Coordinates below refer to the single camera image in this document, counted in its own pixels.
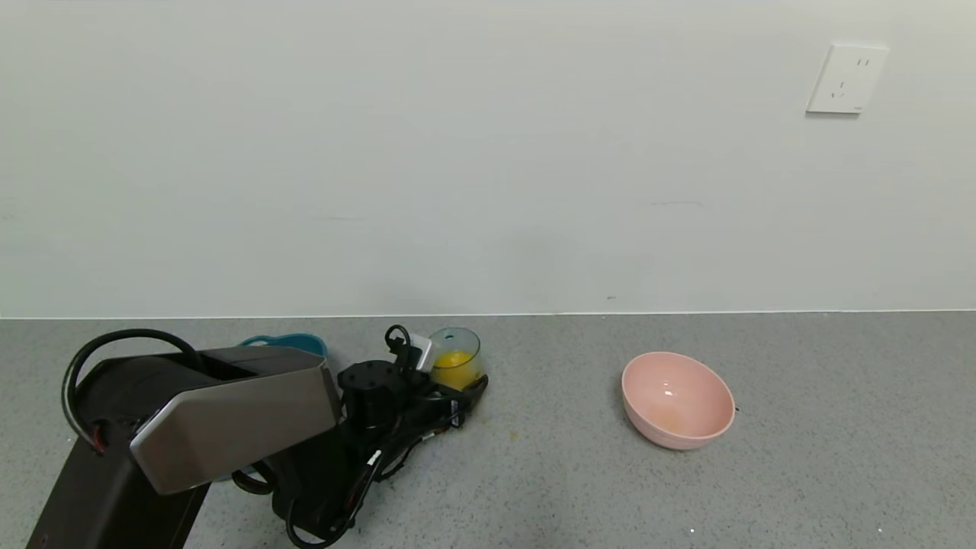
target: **clear glass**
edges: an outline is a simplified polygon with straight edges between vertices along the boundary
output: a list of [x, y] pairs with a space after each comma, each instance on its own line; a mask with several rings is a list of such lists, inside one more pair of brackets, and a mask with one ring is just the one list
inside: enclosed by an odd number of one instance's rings
[[430, 378], [461, 391], [484, 374], [481, 340], [467, 328], [444, 328], [430, 336], [435, 356]]

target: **black wire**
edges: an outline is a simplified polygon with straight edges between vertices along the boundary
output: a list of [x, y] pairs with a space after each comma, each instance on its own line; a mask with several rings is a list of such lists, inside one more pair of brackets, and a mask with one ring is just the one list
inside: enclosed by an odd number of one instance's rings
[[406, 465], [407, 463], [407, 458], [410, 457], [410, 452], [412, 452], [414, 448], [417, 447], [417, 444], [422, 443], [423, 441], [424, 438], [420, 437], [419, 439], [413, 441], [413, 443], [411, 443], [409, 446], [407, 446], [407, 451], [400, 454], [399, 460], [396, 462], [396, 465], [392, 469], [384, 468], [384, 471], [377, 476], [376, 482], [381, 483], [389, 479], [393, 475], [395, 475], [400, 469], [403, 469], [403, 466]]
[[389, 337], [389, 335], [392, 334], [393, 331], [399, 331], [403, 334], [405, 351], [403, 354], [397, 355], [396, 359], [400, 361], [400, 373], [406, 374], [407, 368], [410, 366], [410, 349], [413, 347], [413, 344], [410, 342], [410, 332], [408, 332], [407, 328], [401, 326], [400, 324], [394, 324], [393, 326], [387, 328], [383, 339], [386, 340], [386, 346], [389, 347], [391, 351], [393, 350], [393, 340]]
[[175, 346], [176, 348], [180, 349], [184, 355], [186, 355], [191, 366], [194, 366], [201, 372], [207, 373], [203, 359], [200, 358], [200, 355], [195, 349], [193, 349], [188, 343], [179, 337], [160, 330], [153, 330], [149, 328], [118, 330], [100, 335], [99, 337], [86, 343], [81, 349], [78, 350], [78, 353], [75, 354], [74, 358], [71, 359], [71, 362], [68, 364], [67, 371], [64, 373], [64, 380], [61, 382], [61, 409], [64, 412], [64, 418], [67, 419], [67, 423], [71, 429], [78, 434], [79, 438], [83, 439], [99, 453], [101, 453], [99, 451], [100, 444], [96, 443], [92, 429], [83, 419], [81, 419], [78, 414], [78, 402], [75, 397], [75, 390], [78, 384], [78, 374], [81, 373], [81, 368], [85, 365], [85, 360], [87, 360], [99, 347], [114, 341], [132, 339], [136, 337], [158, 339]]
[[369, 487], [373, 483], [373, 479], [376, 477], [377, 471], [380, 470], [379, 463], [374, 463], [368, 467], [370, 467], [369, 476], [366, 477], [366, 481], [362, 485], [362, 490], [359, 491], [359, 495], [356, 497], [355, 503], [349, 507], [348, 511], [346, 511], [346, 515], [341, 517], [342, 524], [336, 528], [332, 535], [327, 538], [323, 538], [322, 541], [305, 541], [299, 537], [298, 533], [295, 531], [295, 523], [293, 522], [296, 503], [296, 500], [293, 499], [288, 504], [288, 516], [285, 518], [285, 533], [288, 534], [288, 540], [301, 549], [321, 549], [322, 547], [328, 547], [339, 541], [339, 538], [342, 537], [353, 524], [355, 524], [356, 514], [359, 512], [359, 509], [362, 508], [363, 500], [366, 498], [366, 492], [369, 491]]
[[251, 465], [254, 470], [258, 472], [259, 475], [264, 477], [264, 482], [259, 481], [248, 475], [243, 471], [234, 471], [230, 474], [230, 478], [234, 481], [234, 484], [242, 490], [253, 493], [256, 495], [268, 495], [274, 492], [278, 488], [278, 478], [275, 476], [271, 468], [267, 466], [263, 461], [259, 461]]

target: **electrical socket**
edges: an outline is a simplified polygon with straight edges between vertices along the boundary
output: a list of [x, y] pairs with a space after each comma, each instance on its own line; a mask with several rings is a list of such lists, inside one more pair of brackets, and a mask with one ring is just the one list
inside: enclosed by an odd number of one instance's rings
[[864, 112], [889, 52], [882, 47], [831, 46], [806, 111]]

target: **speckled gray surface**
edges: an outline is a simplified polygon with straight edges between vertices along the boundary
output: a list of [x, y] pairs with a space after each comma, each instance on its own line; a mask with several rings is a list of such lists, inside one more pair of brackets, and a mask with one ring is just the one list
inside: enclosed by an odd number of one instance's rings
[[[370, 492], [336, 547], [917, 549], [976, 539], [976, 314], [402, 320], [421, 333], [477, 331], [492, 385], [462, 431], [421, 446]], [[23, 547], [67, 455], [59, 382], [89, 338], [144, 325], [206, 348], [309, 331], [341, 368], [382, 357], [392, 321], [0, 321], [0, 547]], [[630, 426], [620, 373], [652, 350], [700, 359], [726, 380], [741, 411], [717, 442], [674, 452]], [[268, 499], [220, 485], [187, 547], [290, 544]]]

